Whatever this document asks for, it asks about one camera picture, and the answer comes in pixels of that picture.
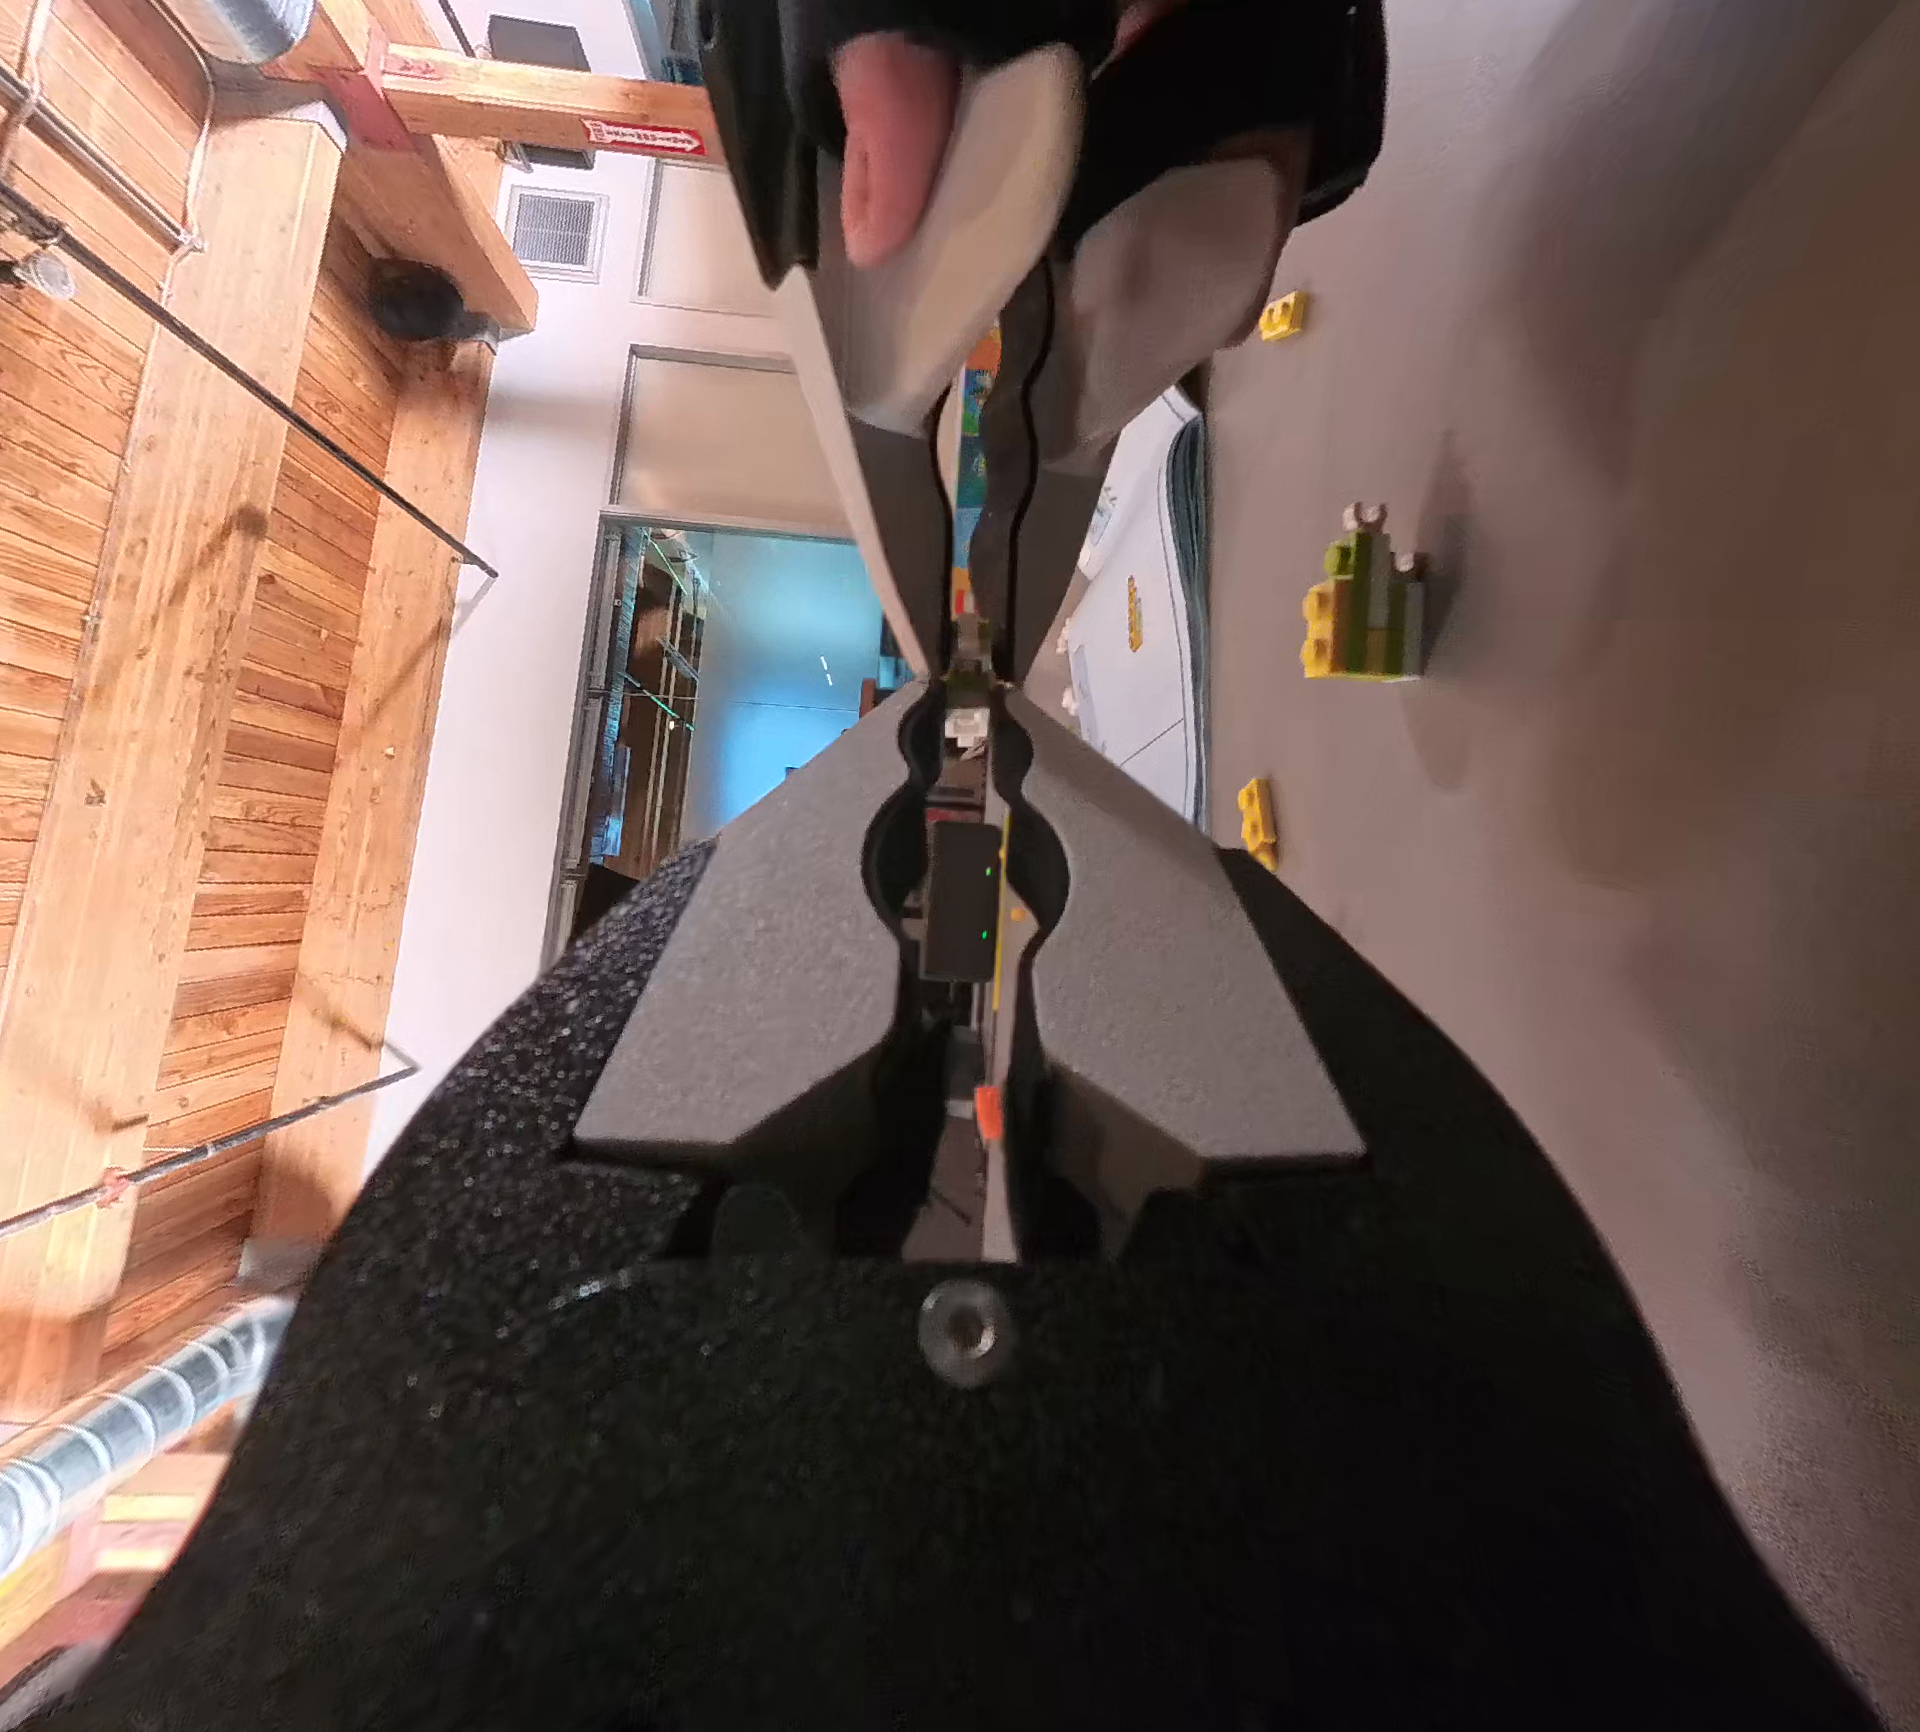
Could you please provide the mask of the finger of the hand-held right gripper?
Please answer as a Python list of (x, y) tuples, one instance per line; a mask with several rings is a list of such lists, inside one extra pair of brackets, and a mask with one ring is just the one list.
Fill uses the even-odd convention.
[(1186, 164), (1021, 278), (981, 410), (976, 607), (999, 681), (1025, 680), (1065, 605), (1121, 431), (1253, 328), (1296, 210), (1294, 162)]
[(818, 249), (777, 287), (777, 311), (829, 478), (880, 611), (914, 676), (944, 672), (951, 506), (937, 426), (973, 344), (1041, 260), (1068, 200), (1083, 64), (1065, 42), (970, 73), (918, 232), (851, 267), (842, 168), (813, 160)]

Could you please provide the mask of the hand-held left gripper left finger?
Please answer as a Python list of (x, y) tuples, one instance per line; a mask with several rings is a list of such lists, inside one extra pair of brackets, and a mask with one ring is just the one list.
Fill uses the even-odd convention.
[(942, 719), (941, 687), (899, 687), (713, 836), (576, 1122), (584, 1154), (766, 1184), (876, 1164)]

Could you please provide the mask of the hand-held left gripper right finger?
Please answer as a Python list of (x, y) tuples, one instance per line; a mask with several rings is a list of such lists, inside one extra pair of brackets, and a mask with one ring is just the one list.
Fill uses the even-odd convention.
[(1141, 1210), (1228, 1175), (1365, 1159), (1222, 850), (1025, 691), (995, 713), (1013, 981), (1014, 1210)]

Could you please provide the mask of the small grey lego piece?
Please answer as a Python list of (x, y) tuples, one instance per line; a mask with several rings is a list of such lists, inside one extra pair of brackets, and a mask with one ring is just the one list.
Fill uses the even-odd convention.
[(970, 761), (988, 750), (996, 683), (990, 619), (977, 611), (959, 614), (941, 676), (947, 761)]

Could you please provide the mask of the lime green lego assembly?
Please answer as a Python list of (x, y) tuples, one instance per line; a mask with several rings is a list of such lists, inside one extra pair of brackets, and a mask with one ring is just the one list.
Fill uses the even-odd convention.
[(1424, 676), (1427, 554), (1400, 552), (1387, 506), (1353, 499), (1308, 589), (1300, 651), (1311, 681), (1402, 683)]

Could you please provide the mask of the colourful lego box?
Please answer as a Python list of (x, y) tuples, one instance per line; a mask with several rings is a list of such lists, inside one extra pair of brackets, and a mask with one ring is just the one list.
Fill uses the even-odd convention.
[(959, 515), (976, 515), (988, 495), (985, 455), (981, 448), (983, 408), (1002, 359), (1002, 328), (996, 322), (972, 349), (961, 377), (957, 492)]

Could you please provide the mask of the black device with green light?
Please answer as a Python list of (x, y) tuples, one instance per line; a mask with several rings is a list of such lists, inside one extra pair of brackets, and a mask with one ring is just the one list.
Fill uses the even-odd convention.
[(930, 824), (921, 972), (942, 983), (992, 981), (999, 956), (1002, 833), (985, 823)]

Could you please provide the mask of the wooden bookshelf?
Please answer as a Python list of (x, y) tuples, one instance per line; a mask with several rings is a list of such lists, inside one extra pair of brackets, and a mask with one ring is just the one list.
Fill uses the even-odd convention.
[(712, 542), (627, 518), (608, 527), (606, 546), (589, 653), (580, 850), (587, 864), (641, 880), (685, 833)]

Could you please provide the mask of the black box on beam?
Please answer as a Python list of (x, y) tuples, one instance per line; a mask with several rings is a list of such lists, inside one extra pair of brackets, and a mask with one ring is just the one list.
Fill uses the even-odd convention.
[(514, 106), (556, 113), (580, 100), (578, 76), (592, 64), (575, 24), (492, 15), (486, 41), (490, 85)]

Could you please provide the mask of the wooden ceiling beam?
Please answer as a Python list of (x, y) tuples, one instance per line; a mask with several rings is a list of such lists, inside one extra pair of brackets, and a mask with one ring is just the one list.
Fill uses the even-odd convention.
[(389, 42), (372, 81), (416, 133), (724, 168), (706, 88)]

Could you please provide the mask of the white vent grille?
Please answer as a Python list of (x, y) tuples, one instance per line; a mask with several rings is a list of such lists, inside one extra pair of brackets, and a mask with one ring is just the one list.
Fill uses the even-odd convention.
[(598, 281), (610, 207), (606, 194), (514, 183), (506, 199), (513, 254), (538, 278)]

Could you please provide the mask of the black round fixture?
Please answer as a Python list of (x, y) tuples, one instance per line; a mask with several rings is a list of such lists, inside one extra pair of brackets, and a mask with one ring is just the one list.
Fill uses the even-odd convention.
[(367, 311), (389, 338), (409, 344), (500, 341), (496, 322), (467, 307), (455, 278), (422, 260), (372, 257)]

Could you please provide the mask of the wooden column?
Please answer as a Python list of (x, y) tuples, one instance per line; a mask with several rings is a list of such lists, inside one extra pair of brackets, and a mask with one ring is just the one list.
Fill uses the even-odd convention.
[(174, 272), (5, 981), (5, 1217), (139, 1162), (346, 133), (319, 102), (212, 125), (205, 247)]

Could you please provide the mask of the black metal rail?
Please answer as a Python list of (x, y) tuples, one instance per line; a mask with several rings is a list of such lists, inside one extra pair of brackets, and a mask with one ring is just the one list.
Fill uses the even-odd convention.
[(237, 365), (223, 349), (212, 344), (205, 335), (162, 306), (155, 296), (141, 289), (137, 282), (132, 282), (132, 278), (127, 278), (111, 262), (108, 262), (108, 257), (100, 255), (89, 243), (85, 243), (64, 221), (51, 217), (45, 209), (42, 209), (10, 183), (3, 185), (3, 207), (8, 221), (12, 221), (12, 225), (31, 238), (42, 249), (64, 254), (92, 278), (104, 282), (115, 297), (130, 304), (137, 311), (148, 317), (168, 338), (186, 346), (205, 365), (223, 375), (227, 384), (268, 410), (287, 430), (298, 431), (310, 444), (320, 448), (329, 458), (333, 458), (354, 478), (362, 480), (372, 489), (372, 494), (389, 501), (413, 524), (430, 532), (438, 544), (455, 554), (460, 567), (473, 567), (490, 582), (499, 578), (499, 571), (492, 565), (492, 561), (471, 549), (465, 540), (452, 532), (446, 524), (438, 522), (413, 499), (404, 495), (381, 471), (372, 471), (365, 461), (336, 441), (329, 431), (298, 410), (291, 402), (280, 398), (249, 370)]

